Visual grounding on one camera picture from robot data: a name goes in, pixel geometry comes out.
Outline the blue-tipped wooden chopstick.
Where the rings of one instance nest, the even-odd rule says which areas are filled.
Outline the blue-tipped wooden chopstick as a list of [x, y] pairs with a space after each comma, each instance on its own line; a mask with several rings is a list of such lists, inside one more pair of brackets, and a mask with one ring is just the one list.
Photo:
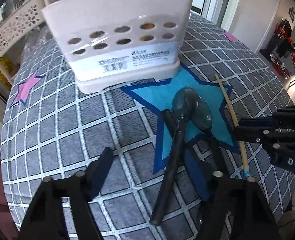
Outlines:
[[[234, 127], [237, 127], [237, 126], [239, 126], [239, 123], [238, 123], [235, 111], [233, 109], [233, 106], [231, 104], [230, 98], [227, 95], [227, 92], [226, 92], [226, 90], [225, 90], [225, 88], [224, 88], [224, 86], [217, 74], [215, 74], [215, 78], [216, 78], [216, 81], [218, 82], [218, 84], [221, 88], [222, 94], [224, 95], [224, 98], [226, 100], [226, 105], [227, 105], [228, 111], [232, 117], [233, 125], [234, 125]], [[241, 160], [242, 160], [242, 164], [243, 164], [244, 176], [245, 176], [245, 178], [248, 178], [250, 176], [250, 170], [249, 170], [249, 165], [248, 165], [246, 148], [245, 148], [245, 144], [243, 141], [239, 141], [239, 149], [240, 149]]]

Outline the black-handled clear spoon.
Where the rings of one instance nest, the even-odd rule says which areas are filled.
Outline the black-handled clear spoon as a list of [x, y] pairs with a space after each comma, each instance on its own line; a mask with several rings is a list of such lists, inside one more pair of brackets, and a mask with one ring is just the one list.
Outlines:
[[195, 91], [192, 88], [184, 87], [175, 94], [172, 101], [171, 116], [176, 122], [176, 129], [166, 171], [150, 218], [150, 224], [154, 226], [161, 224], [167, 208], [169, 194], [173, 189], [180, 157], [184, 151], [186, 125], [191, 117], [194, 96]]
[[177, 123], [174, 119], [174, 117], [172, 116], [171, 112], [168, 109], [164, 109], [161, 111], [161, 116], [163, 118], [163, 121], [170, 133], [170, 136], [172, 137], [172, 139], [174, 139], [175, 141], [177, 141]]
[[213, 155], [213, 160], [218, 170], [224, 175], [229, 175], [227, 165], [219, 147], [219, 143], [212, 133], [213, 120], [211, 111], [207, 103], [198, 95], [193, 100], [191, 121], [200, 131], [206, 135], [209, 148]]

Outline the grey checked tablecloth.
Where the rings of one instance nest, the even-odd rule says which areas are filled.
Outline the grey checked tablecloth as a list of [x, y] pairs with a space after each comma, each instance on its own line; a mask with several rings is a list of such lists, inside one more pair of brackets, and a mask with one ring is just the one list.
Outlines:
[[[155, 97], [171, 103], [170, 92], [186, 80], [225, 108], [220, 79], [232, 86], [238, 118], [263, 117], [291, 104], [270, 67], [244, 44], [229, 41], [211, 22], [192, 14], [179, 58], [187, 71], [156, 87]], [[66, 178], [97, 159], [104, 148], [114, 161], [99, 196], [90, 204], [104, 239], [193, 239], [200, 200], [184, 167], [179, 168], [162, 224], [149, 222], [163, 172], [154, 173], [160, 105], [142, 105], [122, 85], [83, 94], [54, 40], [22, 55], [5, 110], [1, 167], [6, 200], [20, 228], [42, 179]]]

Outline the pink plastic utensil holder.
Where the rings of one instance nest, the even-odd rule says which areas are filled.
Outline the pink plastic utensil holder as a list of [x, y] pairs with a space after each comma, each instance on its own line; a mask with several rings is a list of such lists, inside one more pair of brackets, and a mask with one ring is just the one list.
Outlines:
[[84, 94], [180, 68], [193, 0], [60, 0], [42, 10]]

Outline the beige perforated storage rack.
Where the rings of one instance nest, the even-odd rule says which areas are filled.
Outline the beige perforated storage rack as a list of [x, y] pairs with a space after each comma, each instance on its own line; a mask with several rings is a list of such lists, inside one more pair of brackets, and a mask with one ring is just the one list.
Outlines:
[[[45, 19], [41, 10], [58, 0], [28, 0], [0, 25], [0, 58], [30, 30], [42, 24]], [[9, 83], [13, 77], [0, 61], [0, 71]]]

